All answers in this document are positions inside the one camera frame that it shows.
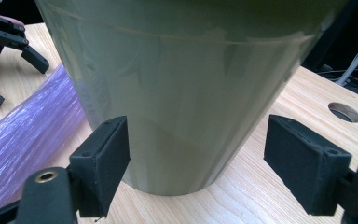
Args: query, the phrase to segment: light wood grain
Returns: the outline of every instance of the light wood grain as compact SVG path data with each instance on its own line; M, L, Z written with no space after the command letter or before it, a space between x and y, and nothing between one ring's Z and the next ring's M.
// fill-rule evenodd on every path
M43 24L28 26L31 46L47 57L48 74L60 62ZM21 58L16 50L0 55L0 93L6 97L0 118L29 97L46 79ZM308 216L279 177L263 160L268 115L297 119L352 155L358 166L358 123L338 119L328 104L338 102L358 112L358 95L299 68L276 102L260 121L222 176L206 189L179 197L143 193L121 183L107 218L100 223L339 223L334 217ZM68 156L90 135L85 122L61 156L51 165L65 167ZM94 223L94 219L81 219Z

